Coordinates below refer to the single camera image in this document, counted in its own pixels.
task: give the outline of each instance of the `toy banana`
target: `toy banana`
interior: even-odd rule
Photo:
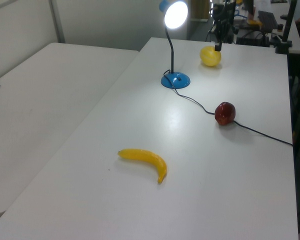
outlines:
[[[118,152],[118,155],[123,159],[132,159],[150,163],[154,165],[158,171],[158,183],[162,183],[167,175],[167,165],[165,161],[157,154],[142,149],[126,148]]]

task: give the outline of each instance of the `blue desk lamp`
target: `blue desk lamp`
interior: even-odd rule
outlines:
[[[174,47],[169,37],[167,27],[169,29],[180,27],[187,19],[188,7],[183,1],[177,1],[171,4],[168,0],[162,0],[159,9],[164,13],[165,34],[171,47],[171,71],[161,78],[161,84],[169,89],[182,89],[190,84],[190,78],[181,72],[174,72]]]

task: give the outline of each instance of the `light bulb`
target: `light bulb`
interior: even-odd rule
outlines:
[[[164,23],[169,29],[176,29],[186,21],[187,16],[187,5],[183,1],[177,1],[166,11]]]

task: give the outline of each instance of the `blue lamp base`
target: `blue lamp base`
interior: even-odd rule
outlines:
[[[183,89],[190,84],[190,78],[181,72],[168,73],[161,78],[161,84],[168,89]]]

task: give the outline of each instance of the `red apple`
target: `red apple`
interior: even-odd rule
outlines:
[[[236,116],[236,108],[230,102],[222,102],[214,111],[214,118],[220,125],[231,123]]]

